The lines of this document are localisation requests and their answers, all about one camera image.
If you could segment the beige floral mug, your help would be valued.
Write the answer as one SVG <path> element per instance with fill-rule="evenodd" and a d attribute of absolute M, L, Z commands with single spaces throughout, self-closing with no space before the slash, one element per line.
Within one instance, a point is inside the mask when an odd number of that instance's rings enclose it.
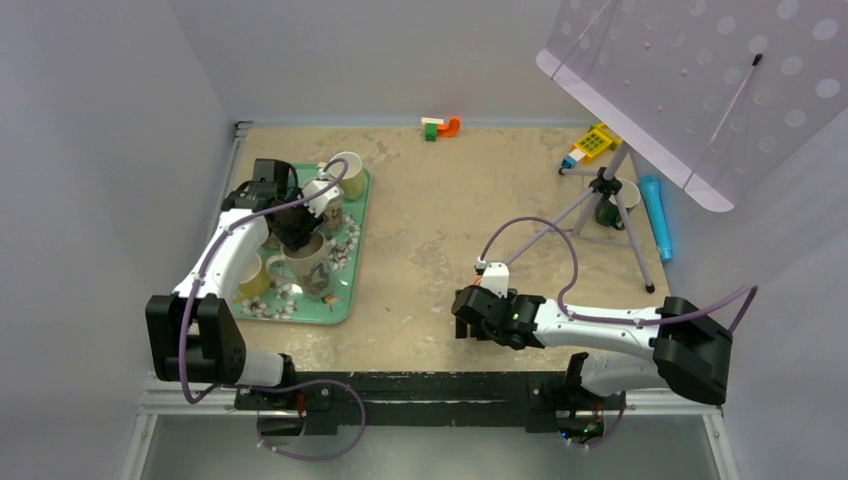
<path fill-rule="evenodd" d="M 344 226 L 344 199 L 338 198 L 328 203 L 323 212 L 324 223 L 321 232 L 329 239 L 338 235 Z"/>

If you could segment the tan floral mug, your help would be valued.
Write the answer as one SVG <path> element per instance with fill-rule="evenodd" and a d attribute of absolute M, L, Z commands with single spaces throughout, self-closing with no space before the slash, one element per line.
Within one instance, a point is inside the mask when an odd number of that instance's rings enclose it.
<path fill-rule="evenodd" d="M 291 277 L 302 292 L 314 299 L 323 299 L 334 293 L 335 273 L 321 233 L 315 233 L 298 249 L 285 245 L 281 253 L 266 260 L 266 271 L 275 275 L 275 265 L 282 263 L 291 272 Z"/>

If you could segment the yellow mug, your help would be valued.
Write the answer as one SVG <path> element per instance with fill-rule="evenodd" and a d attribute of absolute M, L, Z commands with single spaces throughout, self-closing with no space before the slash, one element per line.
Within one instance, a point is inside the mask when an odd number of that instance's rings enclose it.
<path fill-rule="evenodd" d="M 264 260 L 259 253 L 253 253 L 248 260 L 237 284 L 234 300 L 241 302 L 261 297 L 270 289 L 271 279 Z"/>

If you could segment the light green mug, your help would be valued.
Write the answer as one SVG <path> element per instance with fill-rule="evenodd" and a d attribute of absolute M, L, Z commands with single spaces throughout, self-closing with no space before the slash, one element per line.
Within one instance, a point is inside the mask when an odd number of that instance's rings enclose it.
<path fill-rule="evenodd" d="M 331 157 L 332 160 L 344 159 L 347 162 L 347 170 L 341 175 L 344 165 L 341 163 L 328 165 L 327 162 L 318 164 L 317 170 L 320 174 L 328 175 L 331 179 L 340 179 L 338 186 L 343 191 L 344 200 L 353 202 L 360 199 L 366 192 L 367 179 L 362 158 L 351 151 L 338 152 Z"/>

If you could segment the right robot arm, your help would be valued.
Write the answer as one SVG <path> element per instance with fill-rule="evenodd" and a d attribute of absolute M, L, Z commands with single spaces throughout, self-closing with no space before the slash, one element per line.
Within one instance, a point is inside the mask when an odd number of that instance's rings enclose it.
<path fill-rule="evenodd" d="M 733 335 L 683 298 L 668 297 L 659 307 L 604 309 L 471 285 L 457 291 L 451 313 L 468 333 L 513 350 L 603 351 L 574 361 L 561 381 L 564 399 L 576 407 L 657 388 L 706 405 L 721 406 L 727 398 Z"/>

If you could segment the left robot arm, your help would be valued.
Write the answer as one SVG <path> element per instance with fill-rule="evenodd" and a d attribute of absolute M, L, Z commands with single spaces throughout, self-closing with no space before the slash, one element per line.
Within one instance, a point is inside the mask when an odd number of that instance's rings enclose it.
<path fill-rule="evenodd" d="M 259 387 L 272 408 L 292 405 L 298 382 L 288 375 L 290 359 L 247 347 L 231 303 L 269 236 L 293 250 L 305 247 L 320 230 L 327 207 L 341 195 L 328 173 L 301 184 L 292 164 L 256 160 L 251 179 L 224 197 L 213 236 L 187 276 L 171 293 L 154 295 L 146 304 L 157 378 L 183 385 Z"/>

